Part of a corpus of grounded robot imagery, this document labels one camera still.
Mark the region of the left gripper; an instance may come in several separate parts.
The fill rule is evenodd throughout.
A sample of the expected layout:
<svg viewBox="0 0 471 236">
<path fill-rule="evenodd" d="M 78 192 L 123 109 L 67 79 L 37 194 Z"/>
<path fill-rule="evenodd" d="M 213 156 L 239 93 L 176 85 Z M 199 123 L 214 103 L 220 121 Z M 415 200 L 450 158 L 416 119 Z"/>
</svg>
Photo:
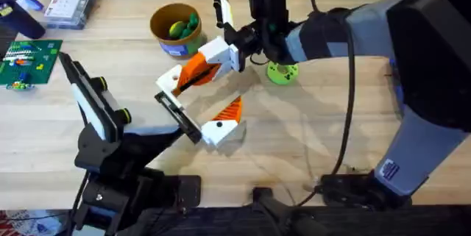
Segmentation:
<svg viewBox="0 0 471 236">
<path fill-rule="evenodd" d="M 176 65 L 157 78 L 155 84 L 162 92 L 153 100 L 121 100 L 118 105 L 126 107 L 131 115 L 131 122 L 124 126 L 124 134 L 156 136 L 179 129 L 193 143 L 203 139 L 210 146 L 219 146 L 231 136 L 241 123 L 242 97 L 232 100 L 200 129 L 172 93 L 178 86 L 182 69 L 181 65 Z"/>
</svg>

